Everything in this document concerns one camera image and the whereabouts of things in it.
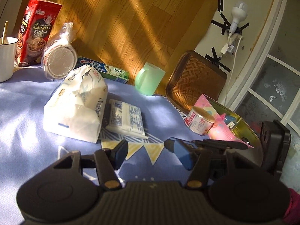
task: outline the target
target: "wet wipes package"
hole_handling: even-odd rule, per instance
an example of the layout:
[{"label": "wet wipes package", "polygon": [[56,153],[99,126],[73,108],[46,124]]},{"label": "wet wipes package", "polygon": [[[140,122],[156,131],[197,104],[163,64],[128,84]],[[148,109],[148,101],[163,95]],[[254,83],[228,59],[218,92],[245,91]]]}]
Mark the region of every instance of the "wet wipes package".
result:
[{"label": "wet wipes package", "polygon": [[90,65],[94,67],[102,75],[102,77],[106,79],[117,81],[123,84],[127,83],[129,79],[129,72],[125,70],[107,65],[103,62],[94,61],[84,57],[78,57],[75,68],[83,65]]},{"label": "wet wipes package", "polygon": [[145,135],[141,109],[128,103],[109,100],[111,105],[109,125],[106,129],[127,136],[148,139]]},{"label": "wet wipes package", "polygon": [[44,106],[44,130],[96,143],[107,92],[103,77],[94,67],[72,70]]}]

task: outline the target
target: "white mug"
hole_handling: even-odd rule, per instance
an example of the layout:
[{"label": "white mug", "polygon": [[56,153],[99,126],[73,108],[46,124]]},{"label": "white mug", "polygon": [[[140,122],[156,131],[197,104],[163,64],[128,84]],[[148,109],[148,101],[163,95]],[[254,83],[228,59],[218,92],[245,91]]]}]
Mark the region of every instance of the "white mug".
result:
[{"label": "white mug", "polygon": [[0,83],[10,79],[13,75],[17,42],[17,38],[6,37],[4,44],[0,45]]}]

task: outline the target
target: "white cable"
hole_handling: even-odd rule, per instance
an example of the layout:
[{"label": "white cable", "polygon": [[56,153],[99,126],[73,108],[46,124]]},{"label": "white cable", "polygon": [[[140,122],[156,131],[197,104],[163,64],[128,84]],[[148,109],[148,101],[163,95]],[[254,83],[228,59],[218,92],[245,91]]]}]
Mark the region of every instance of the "white cable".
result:
[{"label": "white cable", "polygon": [[228,39],[227,39],[228,48],[230,48],[230,38],[231,38],[231,36],[232,36],[232,33],[229,33]]},{"label": "white cable", "polygon": [[233,69],[234,69],[234,66],[235,66],[235,64],[236,64],[236,54],[237,54],[237,52],[238,52],[238,49],[239,49],[240,42],[241,42],[242,38],[243,38],[243,37],[240,36],[240,39],[239,39],[239,41],[238,41],[238,46],[236,47],[236,51],[235,51],[235,54],[234,54],[233,66],[232,66],[231,74],[230,74],[229,81],[228,81],[228,84],[227,84],[227,87],[226,87],[226,95],[225,95],[225,103],[224,103],[224,106],[225,106],[225,107],[226,107],[226,101],[227,101],[227,94],[228,94],[229,83],[230,83],[230,81],[231,81]]}]

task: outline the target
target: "white light bulb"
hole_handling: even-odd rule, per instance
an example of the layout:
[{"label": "white light bulb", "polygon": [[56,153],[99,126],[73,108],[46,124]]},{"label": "white light bulb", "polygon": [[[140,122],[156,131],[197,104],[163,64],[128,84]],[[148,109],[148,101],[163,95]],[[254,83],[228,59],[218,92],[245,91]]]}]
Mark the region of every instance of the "white light bulb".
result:
[{"label": "white light bulb", "polygon": [[231,34],[234,34],[238,24],[247,18],[248,6],[242,1],[238,1],[232,8],[232,23],[229,29]]}]

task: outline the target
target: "blue tablecloth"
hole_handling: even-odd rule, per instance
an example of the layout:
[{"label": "blue tablecloth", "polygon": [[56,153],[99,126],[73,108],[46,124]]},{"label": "blue tablecloth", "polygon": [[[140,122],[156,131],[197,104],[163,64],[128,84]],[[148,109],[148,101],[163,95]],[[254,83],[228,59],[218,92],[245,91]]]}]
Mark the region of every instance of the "blue tablecloth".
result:
[{"label": "blue tablecloth", "polygon": [[[144,96],[131,85],[111,80],[106,82],[108,100],[116,99],[141,108],[150,142],[162,143],[169,137],[202,139],[185,126],[179,112],[166,98]],[[91,154],[101,148],[100,144],[66,138],[43,130],[43,107],[59,84],[47,80],[42,68],[20,69],[10,80],[0,83],[1,225],[18,224],[23,220],[16,204],[16,193],[29,178],[67,151],[79,150],[82,154]],[[109,136],[111,139],[117,137],[113,134]],[[145,148],[141,148],[123,163],[118,175],[125,182],[179,180],[185,183],[189,172],[166,149],[152,165]]]}]

